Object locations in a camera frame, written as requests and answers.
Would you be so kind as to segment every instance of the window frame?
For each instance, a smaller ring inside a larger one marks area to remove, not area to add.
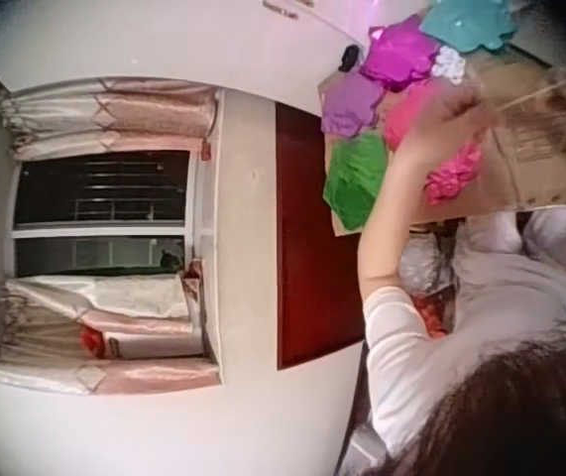
[[[183,261],[187,267],[194,257],[194,229],[198,218],[195,213],[200,208],[195,206],[198,197],[198,154],[190,152],[188,155],[187,178],[185,182],[185,217],[182,221],[172,222],[142,222],[142,221],[116,221],[116,222],[73,222],[73,223],[35,223],[16,226],[14,215],[18,201],[18,188],[20,185],[23,164],[19,163],[14,171],[12,185],[9,190],[9,203],[7,207],[7,243],[5,249],[5,273],[9,278],[16,276],[16,246],[15,240],[29,240],[31,238],[70,238],[91,236],[182,236]]]

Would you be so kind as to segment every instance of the window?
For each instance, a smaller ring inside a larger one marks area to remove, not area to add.
[[[196,160],[132,152],[23,163],[15,275],[175,272],[192,257]]]

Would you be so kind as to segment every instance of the teal paper flower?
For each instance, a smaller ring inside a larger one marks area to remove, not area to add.
[[[433,0],[419,29],[467,53],[483,46],[497,50],[515,31],[508,0]]]

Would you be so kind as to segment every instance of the hand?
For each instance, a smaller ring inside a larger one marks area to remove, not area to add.
[[[496,111],[471,86],[444,86],[421,108],[396,150],[395,161],[429,173],[497,122]]]

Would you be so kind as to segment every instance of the white sleeve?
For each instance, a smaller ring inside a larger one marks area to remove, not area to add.
[[[410,437],[430,339],[410,297],[381,288],[364,302],[373,426],[389,452]]]

